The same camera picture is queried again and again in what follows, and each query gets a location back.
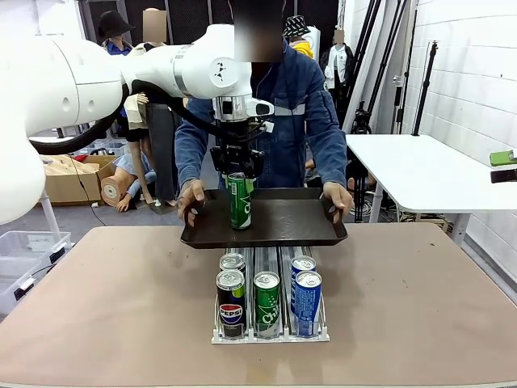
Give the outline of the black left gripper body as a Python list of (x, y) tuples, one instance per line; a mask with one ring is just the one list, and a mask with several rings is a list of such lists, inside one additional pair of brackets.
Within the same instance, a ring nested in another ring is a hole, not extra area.
[(264, 153), (252, 147), (253, 141), (265, 129), (263, 121), (216, 122), (217, 145), (210, 149), (213, 159), (229, 162), (229, 173), (242, 172), (247, 162), (263, 161)]

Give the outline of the person's right hand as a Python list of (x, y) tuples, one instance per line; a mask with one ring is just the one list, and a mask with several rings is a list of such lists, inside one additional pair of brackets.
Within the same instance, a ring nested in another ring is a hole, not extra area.
[(196, 215), (187, 208), (195, 202), (204, 202), (204, 184), (200, 179), (189, 179), (182, 186), (178, 198), (178, 215), (189, 226), (195, 223)]

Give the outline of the person's left hand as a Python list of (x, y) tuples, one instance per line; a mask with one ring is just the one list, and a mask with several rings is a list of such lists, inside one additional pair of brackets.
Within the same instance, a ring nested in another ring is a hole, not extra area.
[(326, 182), (323, 184), (323, 195), (332, 200), (336, 213), (333, 223), (336, 224), (355, 207), (353, 197), (340, 183)]

